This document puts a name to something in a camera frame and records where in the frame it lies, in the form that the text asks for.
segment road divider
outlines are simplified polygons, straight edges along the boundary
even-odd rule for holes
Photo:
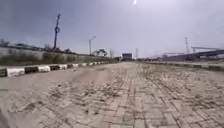
[[[78,67],[87,67],[93,65],[107,64],[110,62],[91,62],[91,63],[79,63],[79,64],[53,64],[53,65],[38,65],[38,66],[27,66],[18,68],[1,68],[0,77],[13,77],[21,76],[24,74],[32,73],[44,73],[56,70],[65,70]]]
[[[221,64],[207,64],[207,63],[189,63],[189,62],[163,62],[163,61],[146,61],[150,64],[160,64],[160,65],[173,65],[181,67],[192,67],[192,68],[202,68],[212,71],[224,71],[224,65]]]

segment overpass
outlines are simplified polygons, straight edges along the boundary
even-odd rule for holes
[[[207,51],[207,52],[198,52],[198,53],[170,56],[170,57],[161,58],[161,60],[164,60],[164,61],[196,61],[196,60],[199,60],[200,57],[202,57],[202,56],[211,57],[211,56],[217,56],[220,54],[224,54],[224,50],[216,50],[216,51]]]

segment street lamp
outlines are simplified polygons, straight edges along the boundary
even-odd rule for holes
[[[89,40],[89,55],[91,56],[91,41],[93,40],[93,39],[95,39],[96,38],[96,36],[94,36],[93,38],[91,38],[90,40]]]

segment paving stone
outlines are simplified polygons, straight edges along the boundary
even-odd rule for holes
[[[0,95],[2,111],[11,112],[9,121],[19,119],[13,123],[27,122],[28,128],[224,124],[224,80],[217,72],[125,62],[4,78],[0,83],[9,90]]]
[[[144,120],[135,120],[134,128],[145,128]]]
[[[121,128],[121,125],[112,124],[112,125],[110,126],[110,128]]]

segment building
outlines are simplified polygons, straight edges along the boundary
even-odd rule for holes
[[[132,53],[123,53],[122,54],[122,60],[132,60]]]

